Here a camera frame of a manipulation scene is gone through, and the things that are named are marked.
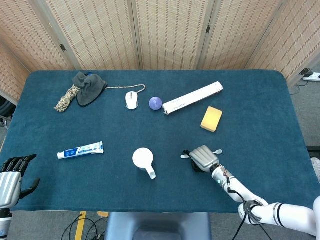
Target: rope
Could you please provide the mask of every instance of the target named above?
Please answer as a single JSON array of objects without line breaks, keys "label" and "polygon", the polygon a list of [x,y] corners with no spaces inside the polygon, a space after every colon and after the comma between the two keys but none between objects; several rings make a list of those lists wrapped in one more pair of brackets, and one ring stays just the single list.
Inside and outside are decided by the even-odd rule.
[{"label": "rope", "polygon": [[[136,87],[143,87],[141,90],[136,92],[137,94],[141,93],[146,89],[146,85],[144,84],[137,84],[133,86],[111,86],[111,87],[106,87],[105,89],[130,89],[130,88],[136,88]],[[77,96],[79,91],[80,91],[80,88],[76,87],[75,85],[72,85],[72,87],[60,99],[60,101],[54,107],[54,109],[60,113],[64,112],[69,107],[72,100]]]},{"label": "rope", "polygon": [[72,85],[72,87],[66,92],[66,94],[60,99],[58,104],[54,107],[55,110],[62,113],[64,112],[72,102],[72,100],[77,96],[80,88]]}]

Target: yellow tape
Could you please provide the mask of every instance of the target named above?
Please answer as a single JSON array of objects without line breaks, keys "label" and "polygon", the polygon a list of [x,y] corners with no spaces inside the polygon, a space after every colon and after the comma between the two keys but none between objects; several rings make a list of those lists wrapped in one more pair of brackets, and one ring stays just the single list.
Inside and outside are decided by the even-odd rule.
[{"label": "yellow tape", "polygon": [[81,211],[80,214],[82,214],[82,216],[79,217],[80,221],[78,221],[78,226],[76,227],[74,240],[81,240],[82,239],[82,234],[84,232],[84,227],[85,227],[85,221],[86,220],[81,220],[81,219],[85,219],[86,218],[87,212],[86,211]]}]

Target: white computer mouse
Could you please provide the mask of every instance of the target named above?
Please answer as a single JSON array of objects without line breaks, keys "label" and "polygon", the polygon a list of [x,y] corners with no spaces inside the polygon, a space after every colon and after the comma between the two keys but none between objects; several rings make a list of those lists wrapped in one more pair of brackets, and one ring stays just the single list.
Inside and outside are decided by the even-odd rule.
[{"label": "white computer mouse", "polygon": [[125,105],[127,109],[136,109],[139,105],[138,103],[138,93],[135,91],[130,91],[125,95]]}]

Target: sponge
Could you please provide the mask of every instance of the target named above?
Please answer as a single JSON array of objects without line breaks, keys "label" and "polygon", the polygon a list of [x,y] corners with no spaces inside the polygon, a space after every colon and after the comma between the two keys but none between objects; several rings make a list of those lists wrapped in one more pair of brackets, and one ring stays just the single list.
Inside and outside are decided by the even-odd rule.
[{"label": "sponge", "polygon": [[202,120],[201,127],[214,133],[217,130],[221,116],[222,111],[209,106]]}]

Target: woven room divider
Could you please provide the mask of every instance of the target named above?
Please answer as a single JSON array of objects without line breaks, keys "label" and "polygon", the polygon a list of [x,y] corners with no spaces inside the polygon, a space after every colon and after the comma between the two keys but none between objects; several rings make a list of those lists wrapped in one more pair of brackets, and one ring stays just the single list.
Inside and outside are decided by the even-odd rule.
[{"label": "woven room divider", "polygon": [[0,42],[0,95],[17,104],[29,71]]},{"label": "woven room divider", "polygon": [[0,39],[31,71],[72,69],[26,0],[2,0]]},{"label": "woven room divider", "polygon": [[46,0],[82,69],[139,69],[127,1]]},{"label": "woven room divider", "polygon": [[244,69],[282,0],[218,1],[201,69]]},{"label": "woven room divider", "polygon": [[278,70],[292,85],[319,54],[320,1],[290,0],[246,68]]},{"label": "woven room divider", "polygon": [[[319,26],[319,0],[3,0],[0,6],[1,41],[30,72],[274,69],[292,83],[320,54]],[[0,90],[19,100],[21,78],[1,81]]]}]

